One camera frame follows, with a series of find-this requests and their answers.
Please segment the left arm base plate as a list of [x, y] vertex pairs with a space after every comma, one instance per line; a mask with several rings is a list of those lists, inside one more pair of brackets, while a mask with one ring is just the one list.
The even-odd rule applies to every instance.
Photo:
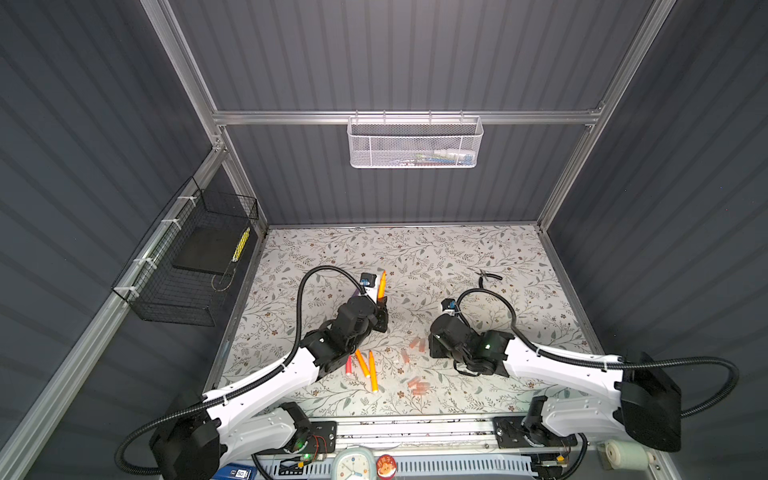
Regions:
[[338, 423], [314, 421], [309, 427], [300, 427], [283, 447], [262, 450], [260, 455], [329, 454], [335, 452]]

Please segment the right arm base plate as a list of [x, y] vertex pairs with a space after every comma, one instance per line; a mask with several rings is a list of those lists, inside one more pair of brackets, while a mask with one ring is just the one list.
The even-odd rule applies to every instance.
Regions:
[[565, 448], [579, 444], [575, 434], [560, 437], [544, 427], [525, 425], [524, 415], [496, 416], [491, 419], [497, 446], [502, 449], [515, 448]]

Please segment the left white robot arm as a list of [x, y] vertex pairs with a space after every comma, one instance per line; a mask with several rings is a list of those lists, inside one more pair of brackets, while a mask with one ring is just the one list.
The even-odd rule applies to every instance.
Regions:
[[189, 419], [158, 427], [150, 449], [164, 479], [210, 479], [222, 467], [271, 450], [300, 450], [311, 422], [286, 398], [343, 367], [371, 332], [386, 332], [385, 296], [354, 296], [337, 317], [310, 331], [287, 365], [262, 369], [246, 379], [205, 394], [219, 400]]

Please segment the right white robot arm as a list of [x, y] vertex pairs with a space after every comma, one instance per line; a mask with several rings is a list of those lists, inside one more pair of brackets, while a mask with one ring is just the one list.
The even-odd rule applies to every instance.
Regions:
[[429, 345], [432, 357], [462, 364], [470, 375], [535, 379], [580, 392], [569, 399], [532, 400], [523, 429], [534, 443], [583, 433], [627, 436], [666, 452], [682, 447], [681, 390], [660, 368], [617, 369], [616, 355], [526, 343], [517, 333], [478, 333], [449, 313], [432, 323]]

